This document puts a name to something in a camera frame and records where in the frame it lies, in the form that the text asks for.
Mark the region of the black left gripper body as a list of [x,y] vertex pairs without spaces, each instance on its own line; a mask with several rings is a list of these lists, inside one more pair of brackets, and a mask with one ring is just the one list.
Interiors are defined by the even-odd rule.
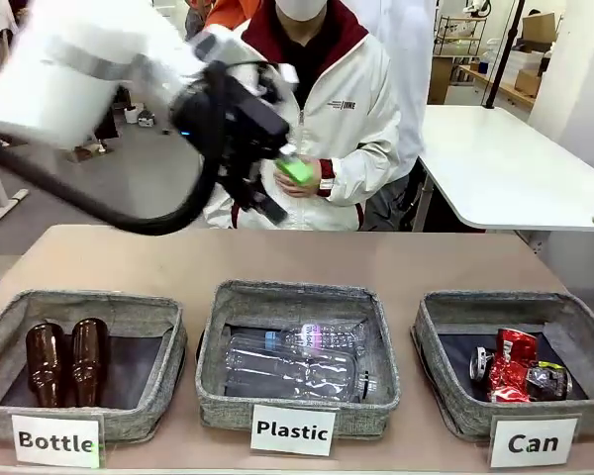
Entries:
[[289,125],[231,74],[232,64],[210,62],[171,105],[172,126],[203,158],[183,205],[203,209],[217,184],[242,209],[279,205],[251,176],[253,166],[275,159],[288,145]]

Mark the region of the person left hand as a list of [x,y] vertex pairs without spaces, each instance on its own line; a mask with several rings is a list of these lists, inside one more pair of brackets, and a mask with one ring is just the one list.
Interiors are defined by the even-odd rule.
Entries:
[[304,184],[297,184],[278,168],[276,168],[273,172],[274,180],[282,192],[290,197],[308,198],[315,196],[318,193],[322,180],[322,167],[320,160],[307,155],[301,155],[300,159],[306,162],[311,169],[312,176],[308,182]]

